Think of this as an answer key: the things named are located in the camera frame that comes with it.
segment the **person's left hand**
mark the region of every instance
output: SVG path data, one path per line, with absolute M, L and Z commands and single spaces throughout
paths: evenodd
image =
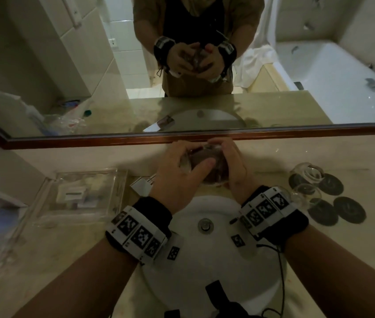
M 198 164 L 189 174 L 180 169 L 180 159 L 188 151 L 201 147 L 200 143 L 178 141 L 171 144 L 158 167 L 149 196 L 156 199 L 175 214 L 185 208 L 199 185 L 216 164 L 213 158 Z
M 224 59 L 220 52 L 218 51 L 218 47 L 213 44 L 207 44 L 205 46 L 205 51 L 209 53 L 209 55 L 200 63 L 200 67 L 206 67 L 210 63 L 212 66 L 205 70 L 204 72 L 196 75 L 197 78 L 212 80 L 217 78 L 224 70 Z

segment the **hand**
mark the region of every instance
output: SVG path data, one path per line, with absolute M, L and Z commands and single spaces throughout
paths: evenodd
M 179 212 L 189 204 L 216 164 L 215 159 L 209 158 L 203 160 L 189 174 L 180 169 L 181 157 L 187 151 L 201 146 L 202 144 L 186 141 L 174 142 L 161 160 L 149 196 L 162 203 L 171 214 Z
M 213 44 L 207 44 L 205 50 L 209 55 L 200 63 L 200 67 L 206 67 L 209 64 L 212 66 L 204 72 L 198 74 L 196 77 L 206 80 L 212 80 L 217 78 L 224 70 L 224 59 L 218 51 L 218 47 Z
M 210 144 L 221 144 L 224 157 L 229 165 L 229 188 L 234 199 L 243 204 L 259 187 L 259 183 L 246 167 L 242 153 L 234 141 L 228 137 L 212 138 Z
M 193 66 L 181 57 L 182 53 L 185 52 L 192 56 L 195 54 L 195 49 L 199 47 L 199 42 L 194 44 L 185 44 L 180 42 L 170 48 L 169 55 L 167 56 L 167 64 L 169 68 L 180 74 L 188 74 L 190 76 L 196 75 L 193 72 Z

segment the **mirror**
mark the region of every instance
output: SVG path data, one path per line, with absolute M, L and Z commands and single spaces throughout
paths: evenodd
M 375 0 L 0 0 L 0 135 L 375 125 Z

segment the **grab bar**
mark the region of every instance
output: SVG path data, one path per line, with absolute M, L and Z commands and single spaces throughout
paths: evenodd
M 367 87 L 370 88 L 372 92 L 375 92 L 375 79 L 373 78 L 365 78 L 367 81 Z

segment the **shower curtain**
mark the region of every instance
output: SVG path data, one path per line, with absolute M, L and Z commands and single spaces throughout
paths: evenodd
M 236 70 L 236 77 L 233 80 L 235 86 L 248 88 L 257 78 L 264 64 L 279 60 L 275 48 L 276 23 L 281 0 L 264 0 L 264 2 L 265 7 L 253 42 L 245 53 L 233 63 Z

